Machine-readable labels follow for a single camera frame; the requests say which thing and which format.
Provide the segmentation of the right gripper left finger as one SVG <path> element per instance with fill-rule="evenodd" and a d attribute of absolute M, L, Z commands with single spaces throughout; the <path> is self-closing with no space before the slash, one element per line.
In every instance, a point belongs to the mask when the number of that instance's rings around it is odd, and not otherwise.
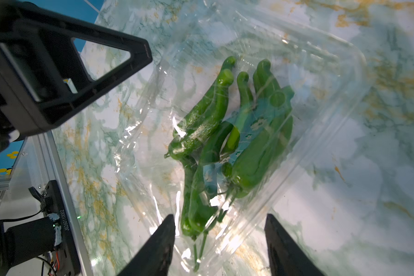
<path fill-rule="evenodd" d="M 118 276 L 167 276 L 174 243 L 174 215 L 168 215 Z"/>

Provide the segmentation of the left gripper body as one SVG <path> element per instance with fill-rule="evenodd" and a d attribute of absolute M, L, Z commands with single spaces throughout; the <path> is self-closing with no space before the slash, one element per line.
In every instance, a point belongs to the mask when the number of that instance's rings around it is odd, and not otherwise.
<path fill-rule="evenodd" d="M 0 44 L 17 45 L 23 49 L 24 58 L 41 65 L 29 68 L 28 73 L 44 77 L 39 82 L 51 92 L 44 103 L 33 99 L 33 86 L 25 84 L 25 75 L 0 47 L 0 142 L 7 141 L 10 133 L 18 131 L 31 136 L 54 129 L 72 118 L 72 92 L 66 89 L 59 73 L 61 63 L 70 64 L 65 50 L 46 47 L 42 41 L 24 37 L 21 27 L 34 26 L 59 33 L 72 24 L 72 17 L 36 7 L 33 3 L 0 1 Z"/>

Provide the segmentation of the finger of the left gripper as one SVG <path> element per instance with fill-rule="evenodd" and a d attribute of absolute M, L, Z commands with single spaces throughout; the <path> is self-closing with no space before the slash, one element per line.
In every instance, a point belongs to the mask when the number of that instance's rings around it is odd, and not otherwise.
<path fill-rule="evenodd" d="M 70 64 L 59 66 L 66 89 L 72 92 L 72 116 L 152 62 L 151 49 L 145 39 L 74 18 L 72 24 L 59 33 L 34 26 L 21 27 L 19 33 L 42 41 L 46 47 L 65 50 L 66 56 L 72 59 Z M 39 83 L 44 76 L 35 77 L 27 72 L 41 64 L 30 62 L 23 57 L 23 52 L 17 45 L 6 45 L 6 56 L 18 68 L 19 75 L 26 76 L 25 84 L 33 86 L 33 99 L 44 103 L 51 94 Z"/>

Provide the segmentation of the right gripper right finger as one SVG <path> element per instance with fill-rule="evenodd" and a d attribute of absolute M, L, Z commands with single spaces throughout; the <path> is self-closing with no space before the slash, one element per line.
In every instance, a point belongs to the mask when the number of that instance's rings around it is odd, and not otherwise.
<path fill-rule="evenodd" d="M 322 276 L 323 273 L 307 257 L 272 214 L 267 214 L 264 232 L 273 276 Z"/>

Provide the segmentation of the green pepper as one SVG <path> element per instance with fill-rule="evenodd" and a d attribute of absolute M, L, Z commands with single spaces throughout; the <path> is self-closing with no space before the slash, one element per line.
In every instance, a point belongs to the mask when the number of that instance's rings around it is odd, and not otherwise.
<path fill-rule="evenodd" d="M 262 182 L 293 131 L 294 91 L 279 85 L 269 60 L 260 61 L 252 77 L 240 72 L 237 84 L 240 107 L 222 152 L 228 161 L 221 168 L 230 198 L 243 198 Z"/>
<path fill-rule="evenodd" d="M 174 130 L 165 158 L 180 160 L 197 151 L 212 136 L 222 122 L 229 103 L 229 89 L 233 84 L 232 69 L 236 57 L 229 56 L 221 66 L 214 83 L 181 120 Z"/>

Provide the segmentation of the clear clamshell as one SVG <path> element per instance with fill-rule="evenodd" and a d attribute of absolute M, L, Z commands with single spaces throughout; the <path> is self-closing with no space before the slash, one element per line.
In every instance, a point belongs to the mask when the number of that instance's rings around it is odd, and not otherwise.
<path fill-rule="evenodd" d="M 334 35 L 250 3 L 184 8 L 115 153 L 148 230 L 175 219 L 170 274 L 215 275 L 367 88 Z"/>

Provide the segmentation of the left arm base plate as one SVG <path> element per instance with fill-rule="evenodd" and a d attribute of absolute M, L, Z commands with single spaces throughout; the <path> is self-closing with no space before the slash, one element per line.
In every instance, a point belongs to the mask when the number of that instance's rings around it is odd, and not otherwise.
<path fill-rule="evenodd" d="M 59 185 L 55 180 L 46 184 L 44 190 L 46 208 L 44 215 L 53 221 L 55 243 L 52 257 L 57 263 L 58 276 L 78 276 L 81 265 L 71 232 L 70 219 L 67 215 Z"/>

